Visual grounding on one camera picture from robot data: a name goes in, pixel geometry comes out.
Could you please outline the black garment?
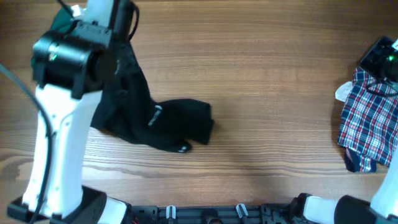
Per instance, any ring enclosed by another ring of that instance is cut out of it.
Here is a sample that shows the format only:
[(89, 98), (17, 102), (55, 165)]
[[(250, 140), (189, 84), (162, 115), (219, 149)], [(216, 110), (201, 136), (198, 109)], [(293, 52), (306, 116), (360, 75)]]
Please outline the black garment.
[(209, 143), (214, 125), (209, 103), (189, 98), (155, 101), (132, 45), (116, 44), (115, 51), (116, 79), (104, 86), (92, 128), (168, 152), (188, 152), (190, 141)]

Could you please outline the green cloth bag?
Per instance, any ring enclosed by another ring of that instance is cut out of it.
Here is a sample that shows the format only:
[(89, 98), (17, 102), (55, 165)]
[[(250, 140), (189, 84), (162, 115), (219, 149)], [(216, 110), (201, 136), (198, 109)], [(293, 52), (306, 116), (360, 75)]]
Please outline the green cloth bag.
[(30, 60), (32, 69), (35, 69), (37, 59), (40, 63), (47, 63), (54, 62), (62, 56), (67, 43), (65, 34), (72, 24), (71, 15), (64, 8), (61, 8), (55, 15), (50, 29), (32, 46), (32, 58)]

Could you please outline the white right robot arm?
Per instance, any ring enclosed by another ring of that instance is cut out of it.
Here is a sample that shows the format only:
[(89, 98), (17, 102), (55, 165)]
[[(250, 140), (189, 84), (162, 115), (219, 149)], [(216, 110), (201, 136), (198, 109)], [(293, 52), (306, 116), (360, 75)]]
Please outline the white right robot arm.
[(344, 101), (337, 143), (346, 169), (387, 174), (372, 200), (338, 200), (300, 194), (285, 207), (291, 223), (397, 223), (397, 42), (380, 37), (355, 68), (353, 80), (335, 97)]

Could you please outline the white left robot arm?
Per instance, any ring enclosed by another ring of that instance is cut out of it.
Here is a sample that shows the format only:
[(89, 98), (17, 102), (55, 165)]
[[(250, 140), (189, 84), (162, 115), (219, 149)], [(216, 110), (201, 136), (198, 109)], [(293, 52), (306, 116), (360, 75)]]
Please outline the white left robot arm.
[(1, 68), (39, 112), (30, 181), (7, 206), (9, 217), (25, 223), (132, 222), (129, 203), (82, 184), (82, 167), (104, 84), (118, 69), (115, 43), (130, 39), (134, 9), (131, 1), (64, 6), (71, 26), (47, 31), (32, 48), (35, 91)]

